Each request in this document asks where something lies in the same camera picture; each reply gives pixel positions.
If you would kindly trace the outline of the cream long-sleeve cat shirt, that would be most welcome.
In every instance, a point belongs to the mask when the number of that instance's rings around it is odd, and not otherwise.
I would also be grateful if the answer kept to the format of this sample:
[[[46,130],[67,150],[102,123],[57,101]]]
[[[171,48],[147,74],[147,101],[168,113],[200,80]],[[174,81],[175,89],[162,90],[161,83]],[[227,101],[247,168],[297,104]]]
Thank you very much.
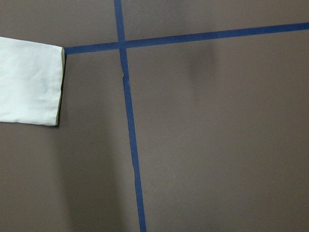
[[[62,47],[1,37],[1,122],[56,126],[64,68]]]

